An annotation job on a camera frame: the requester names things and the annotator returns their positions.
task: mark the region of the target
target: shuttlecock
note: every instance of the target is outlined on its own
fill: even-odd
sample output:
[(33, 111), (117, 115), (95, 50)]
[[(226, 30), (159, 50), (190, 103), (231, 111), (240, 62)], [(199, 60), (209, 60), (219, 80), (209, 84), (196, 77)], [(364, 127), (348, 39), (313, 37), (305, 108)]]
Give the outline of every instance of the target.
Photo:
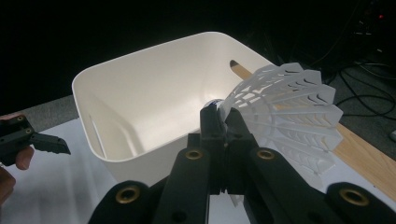
[(332, 104), (335, 89), (320, 72), (298, 63), (269, 65), (242, 81), (220, 105), (224, 121), (238, 109), (260, 147), (283, 154), (314, 188), (334, 165), (332, 150), (342, 141), (335, 126), (343, 112)]

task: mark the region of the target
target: black cable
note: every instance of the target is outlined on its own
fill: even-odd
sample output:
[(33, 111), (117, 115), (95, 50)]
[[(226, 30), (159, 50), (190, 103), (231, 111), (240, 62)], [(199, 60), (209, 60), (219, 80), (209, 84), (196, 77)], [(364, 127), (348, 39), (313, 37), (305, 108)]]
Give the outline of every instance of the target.
[(388, 80), (396, 80), (396, 77), (383, 77), (383, 76), (380, 76), (379, 74), (377, 74), (377, 73), (365, 68), (364, 65), (385, 66), (385, 67), (391, 68), (391, 66), (389, 66), (387, 64), (384, 64), (384, 63), (365, 63), (365, 64), (359, 65), (359, 67), (362, 68), (363, 70), (365, 70), (366, 72), (370, 73), (371, 75), (375, 76), (375, 77), (380, 77), (380, 78), (388, 79)]
[[(375, 95), (359, 95), (360, 98), (376, 98), (379, 100), (384, 100), (384, 101), (388, 101), (390, 103), (393, 103), (392, 100), (386, 98), (386, 97), (382, 97), (382, 96), (375, 96)], [(336, 104), (336, 106), (339, 106), (341, 104), (343, 104), (346, 101), (352, 100), (352, 99), (356, 99), (356, 96), (351, 96), (351, 97), (347, 97), (346, 99), (338, 102)], [(388, 113), (390, 113), (394, 108), (395, 108), (396, 104), (392, 104), (392, 107), (387, 110), (386, 112), (380, 113), (380, 115), (387, 115)], [(356, 117), (377, 117), (377, 114), (372, 114), (372, 115), (360, 115), (360, 114), (344, 114), (343, 116), (348, 117), (348, 116), (356, 116)]]
[[(368, 97), (369, 95), (358, 95), (358, 94), (353, 90), (353, 88), (349, 85), (349, 83), (347, 82), (347, 80), (343, 77), (343, 74), (342, 74), (343, 72), (344, 72), (345, 74), (347, 74), (349, 77), (351, 77), (351, 78), (353, 78), (353, 79), (355, 79), (355, 80), (357, 80), (357, 81), (359, 81), (359, 82), (361, 82), (361, 83), (363, 83), (363, 84), (365, 84), (365, 85), (367, 85), (367, 86), (370, 86), (370, 87), (372, 87), (372, 88), (375, 88), (376, 90), (381, 91), (382, 93), (384, 93), (385, 95), (387, 95), (388, 98), (380, 97), (380, 96), (374, 96), (374, 95), (372, 95), (371, 97), (380, 98), (380, 99), (383, 99), (383, 100), (384, 100), (384, 99), (387, 99), (387, 101), (392, 102), (392, 107), (391, 107), (391, 109), (388, 110), (387, 112), (380, 113), (380, 112), (378, 112), (378, 111), (372, 109), (372, 108), (371, 108), (370, 106), (368, 106), (366, 103), (364, 103), (363, 100), (362, 100), (361, 98), (362, 98), (362, 97)], [(354, 114), (345, 114), (344, 116), (357, 116), (357, 117), (376, 117), (376, 116), (380, 116), (380, 117), (382, 117), (382, 118), (384, 118), (384, 119), (396, 120), (396, 118), (391, 118), (391, 117), (386, 116), (388, 113), (390, 113), (391, 111), (393, 111), (393, 109), (394, 109), (395, 106), (396, 106), (396, 101), (395, 101), (395, 99), (394, 99), (389, 93), (387, 93), (386, 91), (383, 91), (383, 90), (379, 89), (379, 88), (376, 87), (376, 86), (373, 86), (373, 85), (371, 85), (371, 84), (369, 84), (369, 83), (367, 83), (367, 82), (364, 82), (364, 81), (362, 81), (362, 80), (359, 80), (359, 79), (353, 77), (353, 76), (350, 75), (347, 71), (345, 71), (345, 69), (340, 70), (340, 71), (338, 72), (338, 74), (339, 74), (340, 78), (344, 81), (344, 83), (346, 84), (346, 86), (348, 87), (348, 89), (352, 92), (353, 96), (352, 96), (352, 97), (348, 97), (347, 99), (342, 100), (341, 102), (337, 103), (336, 105), (340, 105), (340, 104), (346, 102), (347, 100), (351, 100), (351, 99), (355, 99), (355, 98), (356, 98), (365, 108), (367, 108), (367, 109), (370, 110), (372, 113), (374, 113), (373, 115), (360, 115), (360, 114), (354, 115)]]
[[(341, 71), (341, 70), (344, 70), (344, 69), (347, 69), (347, 68), (351, 68), (351, 67), (356, 67), (356, 66), (363, 66), (363, 65), (378, 65), (378, 66), (387, 66), (387, 67), (390, 67), (389, 65), (387, 65), (387, 64), (384, 64), (384, 63), (357, 63), (357, 62), (354, 62), (353, 64), (350, 64), (350, 65), (346, 65), (346, 66), (344, 66), (344, 67), (341, 67), (340, 69), (338, 69), (338, 71)], [(330, 85), (334, 80), (335, 80), (335, 78), (337, 77), (337, 74), (338, 74), (338, 72), (334, 72), (333, 74), (332, 74), (332, 76), (328, 79), (328, 80), (325, 80), (324, 81), (324, 84), (326, 84), (326, 85)]]

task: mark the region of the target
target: wooden surface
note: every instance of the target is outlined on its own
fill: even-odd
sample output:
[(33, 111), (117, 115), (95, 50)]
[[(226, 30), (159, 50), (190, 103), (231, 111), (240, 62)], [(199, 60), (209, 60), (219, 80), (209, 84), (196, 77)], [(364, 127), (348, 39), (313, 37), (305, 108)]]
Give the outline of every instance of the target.
[[(232, 70), (242, 79), (251, 76), (240, 64), (233, 66)], [(333, 153), (396, 202), (396, 161), (343, 125), (338, 124), (337, 130), (344, 140)]]

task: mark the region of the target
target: hand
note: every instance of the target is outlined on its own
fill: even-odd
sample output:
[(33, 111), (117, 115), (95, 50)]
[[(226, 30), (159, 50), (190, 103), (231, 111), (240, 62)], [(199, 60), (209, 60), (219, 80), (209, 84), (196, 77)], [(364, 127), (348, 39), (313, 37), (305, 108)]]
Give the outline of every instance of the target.
[[(19, 114), (1, 116), (0, 119), (11, 119), (17, 117)], [(27, 170), (30, 166), (30, 160), (35, 151), (32, 147), (27, 147), (21, 150), (15, 160), (15, 165), (20, 170)], [(16, 180), (6, 169), (0, 167), (0, 205), (6, 201), (8, 196), (14, 189)]]

